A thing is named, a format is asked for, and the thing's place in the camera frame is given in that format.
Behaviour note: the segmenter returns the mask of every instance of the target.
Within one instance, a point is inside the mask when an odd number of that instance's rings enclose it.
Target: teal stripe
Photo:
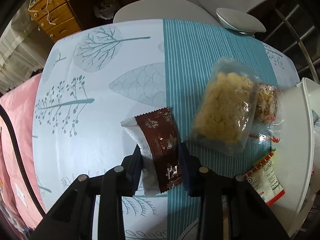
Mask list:
[[[164,20],[164,54],[167,106],[177,123],[181,140],[187,139],[190,123],[201,100],[212,64],[232,57],[247,64],[265,83],[276,85],[276,77],[262,42],[213,25]],[[270,151],[249,139],[243,153],[225,156],[187,141],[192,155],[220,175],[233,177],[248,171]],[[198,198],[187,196],[182,185],[168,191],[168,239],[176,240],[200,212]]]

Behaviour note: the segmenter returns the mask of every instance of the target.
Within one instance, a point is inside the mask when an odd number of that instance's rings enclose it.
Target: pink blanket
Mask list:
[[[41,74],[38,74],[3,95],[0,98],[0,104],[12,122],[28,178],[44,209],[32,154],[32,121],[40,77]],[[4,203],[12,212],[20,216],[28,227],[35,228],[42,217],[23,182],[11,138],[2,118],[0,118],[0,129],[0,178],[3,184]]]

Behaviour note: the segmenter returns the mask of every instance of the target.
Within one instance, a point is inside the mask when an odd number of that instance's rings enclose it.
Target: metal screw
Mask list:
[[[87,177],[88,177],[87,175],[81,174],[81,175],[78,176],[78,180],[79,181],[85,181],[87,179]]]
[[[124,170],[124,168],[122,166],[116,166],[114,169],[113,169],[115,172],[121,172]]]
[[[244,181],[244,176],[236,175],[236,180],[239,181],[239,182]]]
[[[207,172],[209,171],[209,169],[208,169],[207,167],[200,167],[200,168],[199,168],[199,171],[200,171],[201,173],[207,173]]]

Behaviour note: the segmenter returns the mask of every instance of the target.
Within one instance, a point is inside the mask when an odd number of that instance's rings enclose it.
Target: plastic bag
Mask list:
[[[255,167],[244,174],[244,178],[265,201],[267,206],[272,205],[284,195],[284,189],[279,183],[272,164],[274,151],[259,160]]]
[[[313,174],[311,173],[310,185],[312,186],[312,192],[320,190],[320,119],[317,113],[312,110],[313,127],[315,137],[315,148],[313,158]]]
[[[282,91],[275,86],[260,83],[257,108],[254,120],[263,124],[270,124],[276,120],[278,103],[277,95]]]
[[[189,138],[226,155],[242,152],[258,91],[259,80],[252,69],[235,59],[220,58],[212,66]]]
[[[118,0],[103,0],[102,2],[93,6],[94,14],[97,18],[104,20],[111,20],[115,11],[121,8]]]
[[[166,192],[182,182],[177,153],[178,132],[170,108],[128,118],[121,126],[140,147],[145,196]]]
[[[260,145],[270,145],[270,143],[274,143],[274,148],[276,148],[276,144],[280,142],[280,131],[278,128],[278,126],[272,124],[263,125],[254,122],[249,134],[249,140],[254,144]]]

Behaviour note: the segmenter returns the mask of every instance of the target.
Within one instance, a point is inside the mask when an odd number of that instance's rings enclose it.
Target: string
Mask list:
[[[54,22],[51,22],[50,21],[50,18],[49,18],[49,11],[48,11],[48,9],[47,9],[47,6],[48,6],[48,4],[49,4],[49,0],[47,0],[47,5],[45,6],[45,10],[47,11],[47,21],[49,22],[49,24],[51,24],[51,25],[56,25]]]
[[[38,10],[31,10],[31,9],[30,9],[31,7],[33,7],[33,6],[36,4],[36,1],[37,1],[37,0],[33,0],[33,1],[30,0],[29,7],[28,7],[28,11],[29,11],[29,12],[39,12]],[[51,24],[51,25],[56,25],[54,22],[50,21],[50,18],[49,18],[49,17],[50,17],[50,13],[49,13],[49,10],[48,10],[48,4],[51,3],[51,1],[52,1],[52,0],[50,0],[50,1],[47,0],[47,4],[46,4],[46,6],[45,6],[45,10],[47,11],[47,21],[48,21],[49,24]]]

